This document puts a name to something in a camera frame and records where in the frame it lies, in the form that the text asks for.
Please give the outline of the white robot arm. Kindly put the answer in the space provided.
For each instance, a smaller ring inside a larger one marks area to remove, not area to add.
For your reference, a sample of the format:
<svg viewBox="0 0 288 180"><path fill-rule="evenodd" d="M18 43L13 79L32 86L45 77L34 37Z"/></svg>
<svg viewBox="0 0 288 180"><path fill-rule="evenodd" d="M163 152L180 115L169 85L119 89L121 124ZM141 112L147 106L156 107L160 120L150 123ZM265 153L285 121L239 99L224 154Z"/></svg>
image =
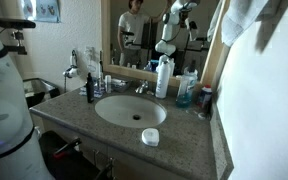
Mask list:
<svg viewBox="0 0 288 180"><path fill-rule="evenodd" d="M55 180L42 156L22 78L1 41L0 180Z"/></svg>

